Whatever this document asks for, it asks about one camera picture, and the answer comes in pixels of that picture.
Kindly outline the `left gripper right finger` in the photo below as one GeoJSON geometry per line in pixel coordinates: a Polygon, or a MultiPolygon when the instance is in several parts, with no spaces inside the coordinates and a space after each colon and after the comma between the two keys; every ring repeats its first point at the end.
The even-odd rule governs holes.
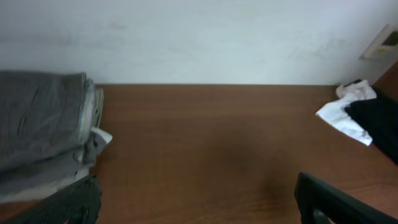
{"type": "Polygon", "coordinates": [[[397,224],[396,218],[306,172],[299,173],[294,194],[302,224],[397,224]]]}

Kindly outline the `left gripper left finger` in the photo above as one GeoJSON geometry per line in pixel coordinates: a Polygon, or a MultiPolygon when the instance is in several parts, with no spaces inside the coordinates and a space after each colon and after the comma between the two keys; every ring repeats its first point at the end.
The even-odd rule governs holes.
{"type": "Polygon", "coordinates": [[[87,175],[2,224],[95,224],[101,199],[97,177],[87,175]]]}

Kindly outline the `grey shorts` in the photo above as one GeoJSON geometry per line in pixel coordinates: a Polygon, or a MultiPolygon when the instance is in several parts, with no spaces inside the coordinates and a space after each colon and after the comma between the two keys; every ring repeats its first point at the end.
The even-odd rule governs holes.
{"type": "Polygon", "coordinates": [[[87,142],[94,81],[85,73],[1,72],[1,175],[87,142]]]}

